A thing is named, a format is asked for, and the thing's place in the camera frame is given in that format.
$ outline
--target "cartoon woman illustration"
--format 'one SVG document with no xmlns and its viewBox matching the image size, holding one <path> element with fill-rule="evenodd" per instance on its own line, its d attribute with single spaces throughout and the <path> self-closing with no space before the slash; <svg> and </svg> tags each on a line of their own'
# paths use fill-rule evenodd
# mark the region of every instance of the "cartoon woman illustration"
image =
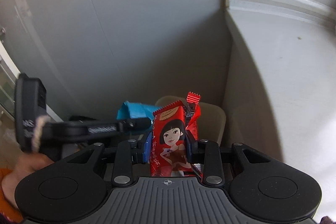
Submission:
<svg viewBox="0 0 336 224">
<path fill-rule="evenodd" d="M 175 119 L 168 122 L 160 134 L 160 144 L 167 144 L 170 148 L 164 148 L 160 154 L 172 166 L 172 177 L 184 177 L 183 168 L 191 168 L 187 162 L 185 146 L 183 143 L 176 145 L 178 140 L 184 140 L 185 126 L 182 120 Z"/>
</svg>

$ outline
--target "metal screw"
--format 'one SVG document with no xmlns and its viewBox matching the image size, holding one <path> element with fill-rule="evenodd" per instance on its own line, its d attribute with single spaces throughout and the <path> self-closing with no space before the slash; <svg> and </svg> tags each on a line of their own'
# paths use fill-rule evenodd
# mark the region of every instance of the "metal screw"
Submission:
<svg viewBox="0 0 336 224">
<path fill-rule="evenodd" d="M 129 182 L 130 180 L 131 179 L 128 176 L 117 176 L 114 178 L 114 182 L 119 183 L 119 184 L 125 184 Z"/>
<path fill-rule="evenodd" d="M 207 183 L 218 184 L 222 182 L 222 178 L 219 176 L 208 176 L 206 179 Z"/>
</svg>

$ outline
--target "ribbed grip surface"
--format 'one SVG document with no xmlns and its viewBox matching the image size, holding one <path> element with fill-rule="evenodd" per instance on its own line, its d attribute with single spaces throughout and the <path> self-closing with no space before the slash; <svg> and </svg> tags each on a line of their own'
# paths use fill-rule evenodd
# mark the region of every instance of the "ribbed grip surface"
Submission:
<svg viewBox="0 0 336 224">
<path fill-rule="evenodd" d="M 224 192 L 196 178 L 139 178 L 112 191 L 106 203 L 73 224 L 262 224 L 238 211 Z M 315 224 L 311 219 L 299 222 Z"/>
</svg>

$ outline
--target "snack wrapper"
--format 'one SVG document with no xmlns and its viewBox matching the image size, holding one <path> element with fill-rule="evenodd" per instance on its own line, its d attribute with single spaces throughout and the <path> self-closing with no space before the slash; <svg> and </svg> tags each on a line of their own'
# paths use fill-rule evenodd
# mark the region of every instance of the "snack wrapper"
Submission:
<svg viewBox="0 0 336 224">
<path fill-rule="evenodd" d="M 153 139 L 150 156 L 151 175 L 155 177 L 194 176 L 194 170 L 186 157 L 185 136 L 190 130 L 198 139 L 196 119 L 201 114 L 198 101 L 192 99 L 184 106 L 176 101 L 153 113 Z"/>
</svg>

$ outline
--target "human hand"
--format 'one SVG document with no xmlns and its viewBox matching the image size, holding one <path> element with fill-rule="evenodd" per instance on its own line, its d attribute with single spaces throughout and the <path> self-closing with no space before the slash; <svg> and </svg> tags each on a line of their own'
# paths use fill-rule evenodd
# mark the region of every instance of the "human hand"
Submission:
<svg viewBox="0 0 336 224">
<path fill-rule="evenodd" d="M 52 163 L 53 161 L 44 154 L 24 153 L 21 155 L 17 159 L 17 163 L 13 172 L 6 175 L 1 181 L 2 191 L 7 201 L 17 208 L 14 199 L 14 192 L 18 183 L 31 173 L 40 170 Z"/>
</svg>

